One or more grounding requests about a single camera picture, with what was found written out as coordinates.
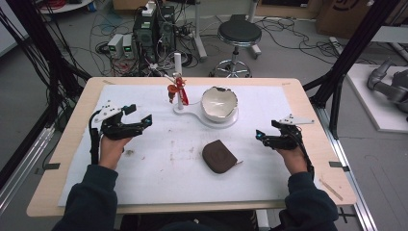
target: table surface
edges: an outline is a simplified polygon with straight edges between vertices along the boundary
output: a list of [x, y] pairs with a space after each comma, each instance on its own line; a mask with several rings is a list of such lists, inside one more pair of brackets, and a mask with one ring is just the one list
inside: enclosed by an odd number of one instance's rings
[[[295, 116], [308, 117], [315, 121], [307, 126], [300, 125], [303, 141], [310, 159], [315, 166], [316, 176], [321, 182], [321, 189], [326, 191], [334, 202], [339, 205], [351, 205], [356, 202], [356, 196], [340, 167], [331, 167], [329, 162], [338, 162], [331, 143], [328, 141], [315, 111], [309, 102], [303, 87], [296, 79], [278, 78], [189, 78], [190, 86], [276, 86], [282, 87]], [[64, 214], [64, 207], [58, 206], [63, 191], [66, 175], [72, 158], [82, 139], [84, 129], [105, 85], [168, 85], [165, 78], [113, 78], [94, 77], [88, 83], [78, 101], [61, 140], [50, 160], [50, 163], [60, 163], [59, 169], [46, 170], [38, 184], [38, 188], [27, 208], [30, 217], [50, 217]], [[284, 208], [283, 200], [273, 201], [243, 201], [243, 202], [210, 202], [199, 204], [154, 204], [127, 205], [117, 208], [118, 214], [129, 213], [165, 213], [182, 211], [216, 211], [237, 209], [274, 209]]]

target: brown wallet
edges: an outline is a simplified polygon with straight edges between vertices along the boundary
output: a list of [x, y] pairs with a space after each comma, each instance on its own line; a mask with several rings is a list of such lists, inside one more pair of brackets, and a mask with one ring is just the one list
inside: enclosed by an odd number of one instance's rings
[[203, 159], [215, 173], [224, 173], [237, 163], [237, 158], [220, 140], [204, 146]]

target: black stool seat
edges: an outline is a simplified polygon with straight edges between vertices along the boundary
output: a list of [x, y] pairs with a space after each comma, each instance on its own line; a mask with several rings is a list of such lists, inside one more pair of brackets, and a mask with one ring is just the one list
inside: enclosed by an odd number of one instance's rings
[[246, 47], [258, 43], [262, 31], [246, 20], [229, 20], [219, 26], [218, 36], [226, 43]]

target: small figurine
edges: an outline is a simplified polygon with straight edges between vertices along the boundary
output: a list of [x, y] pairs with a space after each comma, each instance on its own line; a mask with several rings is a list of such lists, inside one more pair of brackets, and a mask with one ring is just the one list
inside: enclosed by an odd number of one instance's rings
[[168, 98], [169, 102], [173, 103], [173, 99], [176, 93], [180, 94], [180, 99], [183, 105], [189, 105], [189, 99], [187, 98], [186, 91], [184, 90], [184, 86], [186, 85], [186, 80], [183, 80], [182, 77], [175, 77], [174, 84], [168, 85]]

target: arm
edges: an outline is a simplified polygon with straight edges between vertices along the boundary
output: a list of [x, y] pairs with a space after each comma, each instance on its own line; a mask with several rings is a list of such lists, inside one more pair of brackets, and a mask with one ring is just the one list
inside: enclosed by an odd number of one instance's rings
[[64, 216], [53, 230], [114, 229], [117, 207], [115, 169], [123, 146], [129, 140], [102, 138], [99, 165], [88, 166], [82, 183], [72, 187]]
[[316, 188], [300, 148], [277, 151], [292, 175], [285, 198], [287, 209], [279, 214], [281, 222], [288, 230], [337, 230], [333, 222], [339, 218], [337, 207], [326, 192]]

